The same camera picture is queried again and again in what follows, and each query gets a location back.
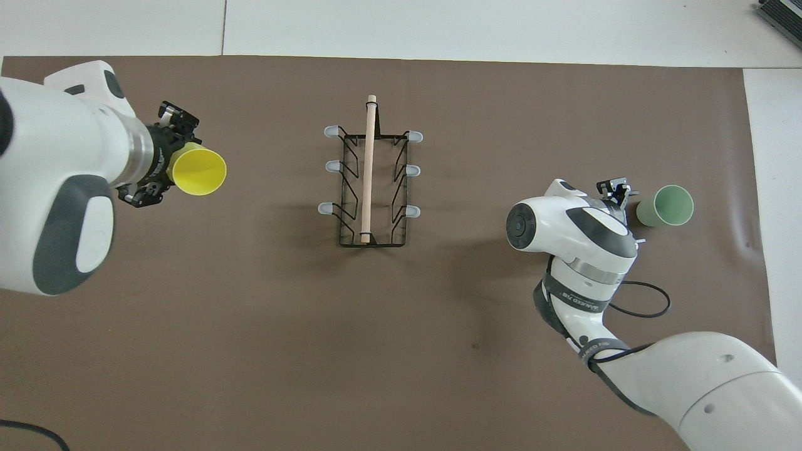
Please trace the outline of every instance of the brown paper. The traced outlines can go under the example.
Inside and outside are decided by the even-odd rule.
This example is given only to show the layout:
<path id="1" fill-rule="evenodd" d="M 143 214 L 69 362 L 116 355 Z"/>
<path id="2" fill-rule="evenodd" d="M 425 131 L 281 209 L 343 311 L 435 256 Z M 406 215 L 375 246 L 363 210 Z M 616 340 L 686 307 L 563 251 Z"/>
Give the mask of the brown paper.
<path id="1" fill-rule="evenodd" d="M 41 83 L 91 59 L 6 58 L 3 75 Z M 2 417 L 76 451 L 685 449 L 535 311 L 547 256 L 510 247 L 504 221 L 557 177 L 592 194 L 626 176 L 644 194 L 676 184 L 694 197 L 687 225 L 636 228 L 647 241 L 628 279 L 674 307 L 608 312 L 619 338 L 720 331 L 774 359 L 741 70 L 104 60 L 143 121 L 162 100 L 200 118 L 229 175 L 207 197 L 116 202 L 109 259 L 71 293 L 0 293 Z M 336 220 L 315 209 L 339 199 L 323 165 L 341 146 L 322 129 L 364 133 L 368 94 L 383 132 L 425 135 L 409 156 L 423 214 L 403 248 L 339 248 Z M 637 286 L 614 301 L 663 302 Z M 0 449 L 44 449 L 32 435 L 0 430 Z"/>

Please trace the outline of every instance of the plastic cup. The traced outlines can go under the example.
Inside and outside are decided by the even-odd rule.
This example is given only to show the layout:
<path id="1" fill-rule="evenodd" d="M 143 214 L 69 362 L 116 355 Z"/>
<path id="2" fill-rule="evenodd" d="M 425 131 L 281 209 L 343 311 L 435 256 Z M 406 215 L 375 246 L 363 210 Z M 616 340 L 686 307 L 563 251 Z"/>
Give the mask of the plastic cup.
<path id="1" fill-rule="evenodd" d="M 635 213 L 645 226 L 681 226 L 694 214 L 694 199 L 682 186 L 667 185 L 641 201 Z"/>
<path id="2" fill-rule="evenodd" d="M 220 188 L 226 172 L 220 155 L 192 142 L 173 153 L 167 166 L 167 177 L 181 191 L 193 196 L 205 196 Z"/>

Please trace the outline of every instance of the yellow cup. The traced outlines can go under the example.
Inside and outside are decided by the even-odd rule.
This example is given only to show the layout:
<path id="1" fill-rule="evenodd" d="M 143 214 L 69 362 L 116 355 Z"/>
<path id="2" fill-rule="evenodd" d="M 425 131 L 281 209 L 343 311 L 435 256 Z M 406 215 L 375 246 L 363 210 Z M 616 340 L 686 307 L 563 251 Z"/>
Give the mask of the yellow cup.
<path id="1" fill-rule="evenodd" d="M 220 188 L 226 172 L 222 156 L 193 142 L 173 153 L 167 166 L 167 177 L 193 196 L 205 196 Z"/>

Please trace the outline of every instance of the green cup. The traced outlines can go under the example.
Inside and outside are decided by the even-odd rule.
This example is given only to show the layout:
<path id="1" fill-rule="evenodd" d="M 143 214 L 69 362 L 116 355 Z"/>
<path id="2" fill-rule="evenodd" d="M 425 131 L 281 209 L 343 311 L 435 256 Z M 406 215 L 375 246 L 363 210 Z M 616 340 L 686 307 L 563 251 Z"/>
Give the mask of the green cup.
<path id="1" fill-rule="evenodd" d="M 682 186 L 663 186 L 641 201 L 635 213 L 645 226 L 681 226 L 694 214 L 694 199 Z"/>

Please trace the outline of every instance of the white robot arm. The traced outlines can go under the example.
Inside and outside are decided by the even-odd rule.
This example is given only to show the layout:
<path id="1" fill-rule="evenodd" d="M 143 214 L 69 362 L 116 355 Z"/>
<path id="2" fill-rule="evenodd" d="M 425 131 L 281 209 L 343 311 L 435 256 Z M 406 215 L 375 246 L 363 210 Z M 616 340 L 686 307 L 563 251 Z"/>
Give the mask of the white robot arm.
<path id="1" fill-rule="evenodd" d="M 744 342 L 714 332 L 630 348 L 603 324 L 638 243 L 626 226 L 626 179 L 594 199 L 555 180 L 507 217 L 510 245 L 551 254 L 534 291 L 541 317 L 629 406 L 660 416 L 699 451 L 798 449 L 802 392 Z"/>
<path id="2" fill-rule="evenodd" d="M 0 78 L 0 288 L 58 295 L 93 274 L 114 234 L 110 188 L 159 203 L 172 154 L 200 144 L 192 115 L 164 102 L 160 118 L 136 119 L 102 61 L 44 86 Z"/>

